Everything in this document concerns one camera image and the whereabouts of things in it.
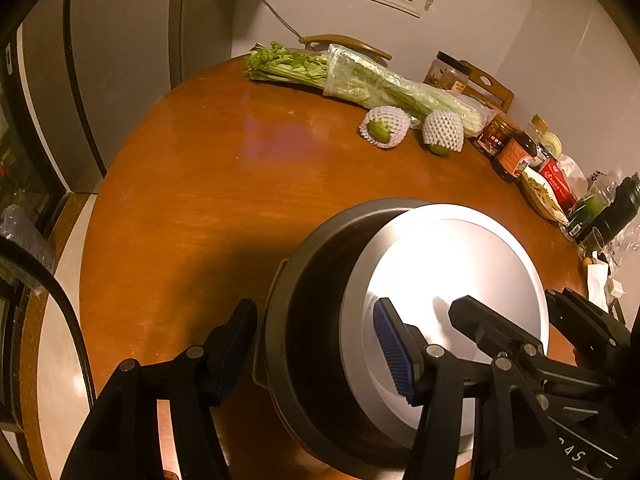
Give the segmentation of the stainless steel bowl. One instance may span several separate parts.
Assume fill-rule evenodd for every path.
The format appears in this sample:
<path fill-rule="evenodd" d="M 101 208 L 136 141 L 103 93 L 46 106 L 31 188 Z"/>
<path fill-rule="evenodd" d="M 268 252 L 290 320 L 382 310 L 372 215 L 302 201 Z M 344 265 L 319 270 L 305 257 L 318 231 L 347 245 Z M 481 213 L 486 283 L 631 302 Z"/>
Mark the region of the stainless steel bowl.
<path fill-rule="evenodd" d="M 422 204 L 381 198 L 329 218 L 292 253 L 267 302 L 264 369 L 283 425 L 317 460 L 360 479 L 401 478 L 409 451 L 374 426 L 350 391 L 338 343 L 342 299 L 372 237 Z"/>

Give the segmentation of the large red noodle cup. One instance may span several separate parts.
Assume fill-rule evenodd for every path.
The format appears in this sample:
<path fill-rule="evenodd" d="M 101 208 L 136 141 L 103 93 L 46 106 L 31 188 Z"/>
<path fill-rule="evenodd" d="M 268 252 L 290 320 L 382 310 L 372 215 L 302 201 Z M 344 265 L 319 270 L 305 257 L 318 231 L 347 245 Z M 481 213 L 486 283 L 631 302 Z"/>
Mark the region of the large red noodle cup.
<path fill-rule="evenodd" d="M 395 388 L 373 305 L 389 299 L 430 344 L 486 363 L 488 356 L 450 323 L 450 304 L 466 295 L 549 343 L 544 286 L 532 259 L 506 228 L 474 209 L 431 204 L 400 214 L 367 242 L 350 272 L 338 324 L 345 375 L 367 418 L 402 445 L 412 443 L 420 411 Z"/>

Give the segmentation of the white paper napkin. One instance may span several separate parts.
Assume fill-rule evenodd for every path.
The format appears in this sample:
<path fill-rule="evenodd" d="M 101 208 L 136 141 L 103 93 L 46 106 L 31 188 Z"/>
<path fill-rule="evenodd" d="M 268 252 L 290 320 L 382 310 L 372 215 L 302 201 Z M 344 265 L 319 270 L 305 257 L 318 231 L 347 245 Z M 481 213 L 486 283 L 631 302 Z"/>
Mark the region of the white paper napkin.
<path fill-rule="evenodd" d="M 608 281 L 608 265 L 601 260 L 593 260 L 587 266 L 587 290 L 589 301 L 603 310 L 608 312 L 608 303 L 606 302 L 606 282 Z"/>

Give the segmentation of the clear plastic cup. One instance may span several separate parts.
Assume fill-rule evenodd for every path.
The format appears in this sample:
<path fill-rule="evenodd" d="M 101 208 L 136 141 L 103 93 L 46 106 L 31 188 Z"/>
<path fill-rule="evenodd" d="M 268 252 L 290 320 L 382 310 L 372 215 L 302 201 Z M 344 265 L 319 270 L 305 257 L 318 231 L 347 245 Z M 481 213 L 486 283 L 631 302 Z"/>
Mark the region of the clear plastic cup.
<path fill-rule="evenodd" d="M 605 242 L 602 234 L 598 228 L 592 228 L 585 238 L 578 244 L 578 257 L 582 260 L 592 257 L 597 258 L 603 248 L 605 248 Z"/>

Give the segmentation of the black thermos flask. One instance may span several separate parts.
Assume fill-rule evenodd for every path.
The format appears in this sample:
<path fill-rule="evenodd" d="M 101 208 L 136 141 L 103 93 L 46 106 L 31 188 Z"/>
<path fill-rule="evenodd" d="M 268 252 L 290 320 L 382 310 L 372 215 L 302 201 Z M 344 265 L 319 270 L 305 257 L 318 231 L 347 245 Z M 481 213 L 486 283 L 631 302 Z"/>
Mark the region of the black thermos flask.
<path fill-rule="evenodd" d="M 636 172 L 630 177 L 624 177 L 616 188 L 614 200 L 594 218 L 588 226 L 587 234 L 593 229 L 600 233 L 603 244 L 611 243 L 614 238 L 634 220 L 639 211 L 640 180 Z"/>

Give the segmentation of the white dish with food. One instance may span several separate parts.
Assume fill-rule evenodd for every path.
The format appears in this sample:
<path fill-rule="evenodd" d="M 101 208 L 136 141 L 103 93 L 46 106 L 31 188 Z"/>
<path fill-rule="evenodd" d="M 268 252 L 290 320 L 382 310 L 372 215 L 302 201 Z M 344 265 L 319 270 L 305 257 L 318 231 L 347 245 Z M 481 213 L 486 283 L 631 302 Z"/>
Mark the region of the white dish with food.
<path fill-rule="evenodd" d="M 568 225 L 566 215 L 556 200 L 551 185 L 538 172 L 525 168 L 518 178 L 518 185 L 529 205 L 541 217 L 551 222 L 559 223 L 561 226 Z"/>

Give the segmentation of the red tissue pack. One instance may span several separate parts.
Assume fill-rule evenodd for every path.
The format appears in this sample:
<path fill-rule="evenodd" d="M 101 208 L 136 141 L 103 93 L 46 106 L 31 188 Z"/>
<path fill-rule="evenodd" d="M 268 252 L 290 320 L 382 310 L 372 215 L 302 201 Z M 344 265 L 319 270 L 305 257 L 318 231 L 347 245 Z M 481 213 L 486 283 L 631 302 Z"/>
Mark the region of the red tissue pack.
<path fill-rule="evenodd" d="M 547 159 L 538 168 L 538 174 L 550 184 L 556 201 L 565 212 L 569 212 L 589 188 L 582 170 L 574 159 L 566 155 Z"/>

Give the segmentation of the dark soy sauce bottle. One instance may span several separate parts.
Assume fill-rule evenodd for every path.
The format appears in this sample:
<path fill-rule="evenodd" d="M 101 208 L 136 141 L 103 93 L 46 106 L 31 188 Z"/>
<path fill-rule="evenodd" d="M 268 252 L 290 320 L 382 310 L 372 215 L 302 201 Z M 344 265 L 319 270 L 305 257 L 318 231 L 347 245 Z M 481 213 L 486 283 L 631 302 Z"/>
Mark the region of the dark soy sauce bottle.
<path fill-rule="evenodd" d="M 524 131 L 510 137 L 503 149 L 492 159 L 491 166 L 502 180 L 514 182 L 532 162 L 537 153 L 536 142 Z"/>

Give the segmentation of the chili sauce glass jar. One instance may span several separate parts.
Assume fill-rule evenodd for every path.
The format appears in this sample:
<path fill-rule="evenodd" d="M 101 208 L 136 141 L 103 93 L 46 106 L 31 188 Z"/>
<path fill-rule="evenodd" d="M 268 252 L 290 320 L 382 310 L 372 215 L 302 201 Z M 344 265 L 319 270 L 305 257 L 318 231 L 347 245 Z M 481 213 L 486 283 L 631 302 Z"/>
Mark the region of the chili sauce glass jar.
<path fill-rule="evenodd" d="M 511 136 L 520 130 L 512 119 L 500 112 L 488 122 L 474 143 L 487 156 L 494 157 L 502 151 Z"/>

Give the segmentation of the right foam-netted green fruit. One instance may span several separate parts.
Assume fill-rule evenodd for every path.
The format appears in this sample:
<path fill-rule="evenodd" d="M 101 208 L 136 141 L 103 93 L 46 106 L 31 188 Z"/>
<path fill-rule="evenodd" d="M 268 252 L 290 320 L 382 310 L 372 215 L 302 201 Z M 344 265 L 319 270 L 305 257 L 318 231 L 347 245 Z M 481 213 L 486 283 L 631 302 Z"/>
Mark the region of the right foam-netted green fruit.
<path fill-rule="evenodd" d="M 460 153 L 464 142 L 462 120 L 454 112 L 431 112 L 424 119 L 422 136 L 424 144 L 435 155 Z"/>

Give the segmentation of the left foam-netted green fruit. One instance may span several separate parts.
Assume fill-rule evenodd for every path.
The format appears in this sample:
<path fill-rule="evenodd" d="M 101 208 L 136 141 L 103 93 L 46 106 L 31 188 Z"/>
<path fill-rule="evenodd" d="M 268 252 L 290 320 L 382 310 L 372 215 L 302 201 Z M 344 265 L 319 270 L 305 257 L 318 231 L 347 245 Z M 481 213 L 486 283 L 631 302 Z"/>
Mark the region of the left foam-netted green fruit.
<path fill-rule="evenodd" d="M 400 108 L 378 106 L 367 112 L 358 131 L 372 145 L 389 150 L 405 139 L 410 127 L 411 117 Z"/>

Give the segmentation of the wooden chair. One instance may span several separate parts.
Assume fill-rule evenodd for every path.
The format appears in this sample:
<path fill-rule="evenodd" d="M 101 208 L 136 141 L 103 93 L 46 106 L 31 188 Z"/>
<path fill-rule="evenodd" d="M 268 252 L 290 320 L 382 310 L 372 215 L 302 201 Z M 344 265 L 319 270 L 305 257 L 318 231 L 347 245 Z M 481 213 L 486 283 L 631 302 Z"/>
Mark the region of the wooden chair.
<path fill-rule="evenodd" d="M 387 53 L 377 47 L 373 47 L 370 44 L 366 44 L 359 39 L 345 35 L 326 34 L 303 36 L 299 38 L 298 43 L 302 44 L 306 50 L 310 50 L 315 44 L 326 44 L 327 46 L 330 44 L 338 44 L 339 46 L 367 55 L 369 58 L 372 58 L 372 60 L 378 62 L 388 62 L 393 58 L 393 55 L 390 53 Z"/>
<path fill-rule="evenodd" d="M 467 96 L 472 96 L 472 98 L 479 100 L 489 107 L 507 113 L 513 102 L 514 93 L 494 76 L 491 76 L 491 74 L 486 73 L 467 60 L 461 60 L 460 63 L 471 71 L 463 93 Z"/>

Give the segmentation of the black-lidded glass jar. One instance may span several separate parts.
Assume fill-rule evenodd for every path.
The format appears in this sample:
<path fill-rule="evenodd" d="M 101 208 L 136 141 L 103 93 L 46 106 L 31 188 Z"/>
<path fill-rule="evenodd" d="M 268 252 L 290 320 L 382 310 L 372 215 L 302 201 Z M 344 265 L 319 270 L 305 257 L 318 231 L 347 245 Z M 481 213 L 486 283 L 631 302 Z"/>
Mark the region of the black-lidded glass jar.
<path fill-rule="evenodd" d="M 472 70 L 449 54 L 438 51 L 424 82 L 442 90 L 462 93 L 469 82 Z"/>

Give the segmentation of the celery in plastic bag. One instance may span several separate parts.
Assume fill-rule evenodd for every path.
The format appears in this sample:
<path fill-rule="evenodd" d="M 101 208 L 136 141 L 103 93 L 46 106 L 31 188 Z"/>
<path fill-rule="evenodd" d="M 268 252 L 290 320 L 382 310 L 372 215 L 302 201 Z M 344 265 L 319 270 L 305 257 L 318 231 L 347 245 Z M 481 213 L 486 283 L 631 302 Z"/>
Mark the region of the celery in plastic bag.
<path fill-rule="evenodd" d="M 422 127 L 433 112 L 451 112 L 461 119 L 468 138 L 478 136 L 497 115 L 470 96 L 406 79 L 339 44 L 320 53 L 288 49 L 277 42 L 268 47 L 255 44 L 246 58 L 245 75 L 256 81 L 302 84 L 367 110 L 398 107 L 409 115 L 414 128 Z"/>

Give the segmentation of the grey refrigerator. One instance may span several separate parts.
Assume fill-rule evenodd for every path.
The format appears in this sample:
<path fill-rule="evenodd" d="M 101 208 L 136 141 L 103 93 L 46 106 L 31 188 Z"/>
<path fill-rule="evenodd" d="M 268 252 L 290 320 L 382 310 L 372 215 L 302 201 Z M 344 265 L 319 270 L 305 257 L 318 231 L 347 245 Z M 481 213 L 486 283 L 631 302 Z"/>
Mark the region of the grey refrigerator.
<path fill-rule="evenodd" d="M 231 54 L 235 0 L 37 0 L 1 46 L 1 203 L 45 231 L 126 137 Z"/>

